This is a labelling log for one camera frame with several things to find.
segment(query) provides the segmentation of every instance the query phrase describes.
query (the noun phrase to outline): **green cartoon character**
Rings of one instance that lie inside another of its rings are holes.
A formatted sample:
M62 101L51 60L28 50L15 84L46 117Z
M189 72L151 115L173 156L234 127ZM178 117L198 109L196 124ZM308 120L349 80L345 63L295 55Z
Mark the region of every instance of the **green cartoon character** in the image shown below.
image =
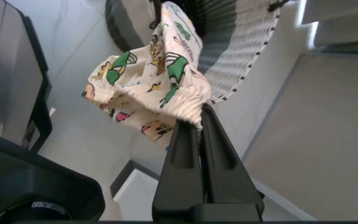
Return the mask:
M111 68L107 72L106 78L110 84L114 85L119 77L125 72L127 65L136 63L137 57L130 53L125 52L120 55L112 64Z
M175 22L180 33L185 37L186 40L190 40L190 34L187 32L179 22Z
M167 73L171 81L171 90L160 100L161 108L164 107L176 91L181 87L185 79L185 67L189 64L187 59L176 53L168 52L166 55Z

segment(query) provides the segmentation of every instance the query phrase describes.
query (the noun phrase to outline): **patterned fabric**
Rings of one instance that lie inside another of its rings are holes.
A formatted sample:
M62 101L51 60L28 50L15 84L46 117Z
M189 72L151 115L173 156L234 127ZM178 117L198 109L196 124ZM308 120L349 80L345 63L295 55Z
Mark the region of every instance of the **patterned fabric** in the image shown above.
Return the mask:
M88 78L82 95L114 122L167 147L176 119L202 128L201 106L211 98L208 81L196 69L202 47L186 14L163 3L150 45L110 56Z
M198 70L208 79L212 102L229 98L268 44L280 9L276 0L203 0L206 35Z

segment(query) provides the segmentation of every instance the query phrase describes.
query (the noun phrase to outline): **tile floor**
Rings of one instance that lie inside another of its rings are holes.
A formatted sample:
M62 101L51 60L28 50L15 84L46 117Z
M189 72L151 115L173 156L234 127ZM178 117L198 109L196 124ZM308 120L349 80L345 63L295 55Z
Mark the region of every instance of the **tile floor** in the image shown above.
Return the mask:
M96 179L106 199L102 219L119 218L108 187L129 160L135 131L113 123L80 97L93 69L109 55L121 53L107 31L105 0L7 1L31 17L50 67L48 104L56 112L53 132L40 154ZM276 32L247 80L218 106L218 115L240 156L295 60L306 49L309 27L296 27L298 7L292 3L283 8Z

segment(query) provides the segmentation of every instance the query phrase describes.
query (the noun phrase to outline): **cartoon print fabric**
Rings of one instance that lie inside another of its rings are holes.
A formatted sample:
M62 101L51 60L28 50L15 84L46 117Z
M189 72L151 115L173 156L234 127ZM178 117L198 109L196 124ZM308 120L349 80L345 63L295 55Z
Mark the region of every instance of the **cartoon print fabric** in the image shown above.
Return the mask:
M191 21L172 2L161 10L150 45L107 58L82 96L114 122L137 128L166 148L176 119L201 130L201 106L211 98L211 87L196 69L203 43Z

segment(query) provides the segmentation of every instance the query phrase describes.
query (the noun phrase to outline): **laundry basket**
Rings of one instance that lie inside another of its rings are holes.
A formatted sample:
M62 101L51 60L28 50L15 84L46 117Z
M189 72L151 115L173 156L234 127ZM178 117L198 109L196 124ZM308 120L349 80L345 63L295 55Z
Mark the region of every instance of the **laundry basket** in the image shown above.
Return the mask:
M107 0L106 20L110 34L123 51L138 48L139 43L125 42L126 36L120 30L139 26L125 25L120 27L114 17L114 10L120 14L130 12L130 8L120 9L117 6L123 0ZM155 23L160 19L159 4L161 0L148 1L149 11L155 13ZM198 70L205 75L211 84L213 104L226 100L237 91L246 78L252 64L268 44L280 17L279 8L272 6L275 0L171 0L179 5L192 20L198 35L203 39ZM144 26L153 28L150 18L144 20Z

